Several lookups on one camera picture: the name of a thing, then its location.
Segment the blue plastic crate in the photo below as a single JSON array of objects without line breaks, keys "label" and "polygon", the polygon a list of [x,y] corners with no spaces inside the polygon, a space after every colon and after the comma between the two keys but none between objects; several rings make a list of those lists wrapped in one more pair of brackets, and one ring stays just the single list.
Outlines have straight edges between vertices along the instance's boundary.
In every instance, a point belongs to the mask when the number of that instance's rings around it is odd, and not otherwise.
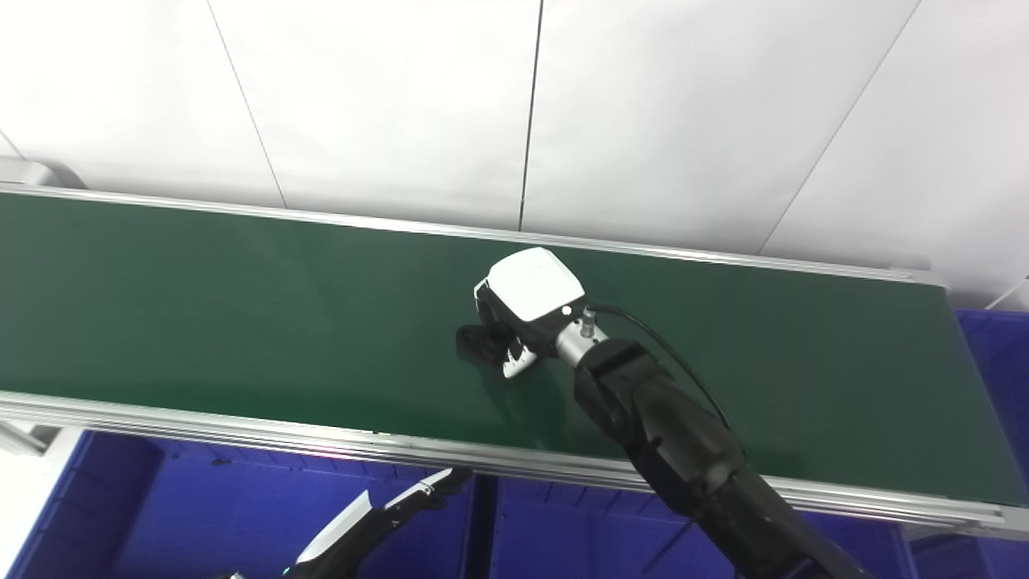
[{"label": "blue plastic crate", "polygon": [[1029,481],[1029,314],[987,311],[955,314],[1023,480]]},{"label": "blue plastic crate", "polygon": [[[360,493],[381,505],[424,469],[87,433],[11,579],[279,577]],[[369,579],[459,579],[469,482],[361,567]]]},{"label": "blue plastic crate", "polygon": [[[917,579],[898,526],[805,514],[878,579]],[[492,579],[733,577],[700,530],[653,495],[501,479]]]},{"label": "blue plastic crate", "polygon": [[922,579],[1025,579],[1029,545],[1002,539],[941,535],[912,543]]}]

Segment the white wall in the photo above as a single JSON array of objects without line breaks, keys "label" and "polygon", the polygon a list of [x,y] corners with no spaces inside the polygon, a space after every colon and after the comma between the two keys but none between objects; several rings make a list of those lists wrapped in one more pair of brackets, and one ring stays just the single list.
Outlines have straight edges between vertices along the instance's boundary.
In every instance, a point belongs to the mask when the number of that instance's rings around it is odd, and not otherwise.
[{"label": "white wall", "polygon": [[99,189],[1029,272],[1023,2],[540,7],[0,0],[0,131]]}]

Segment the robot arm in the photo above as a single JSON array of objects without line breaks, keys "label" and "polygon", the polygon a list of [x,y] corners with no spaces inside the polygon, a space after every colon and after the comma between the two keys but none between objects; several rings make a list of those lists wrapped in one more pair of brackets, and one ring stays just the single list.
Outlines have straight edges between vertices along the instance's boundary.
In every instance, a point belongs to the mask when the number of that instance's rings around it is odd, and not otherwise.
[{"label": "robot arm", "polygon": [[870,577],[765,482],[722,422],[643,347],[597,327],[581,285],[553,253],[535,247],[498,261],[475,302],[483,325],[458,331],[459,350],[507,378],[538,358],[568,363],[582,410],[743,577]]}]

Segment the white floor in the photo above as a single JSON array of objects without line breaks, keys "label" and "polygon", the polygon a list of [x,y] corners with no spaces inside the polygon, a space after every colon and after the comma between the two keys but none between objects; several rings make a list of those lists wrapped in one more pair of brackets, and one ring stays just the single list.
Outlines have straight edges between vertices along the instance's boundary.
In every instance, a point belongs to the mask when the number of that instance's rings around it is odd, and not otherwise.
[{"label": "white floor", "polygon": [[10,571],[81,436],[79,429],[62,429],[42,457],[0,450],[0,577]]}]

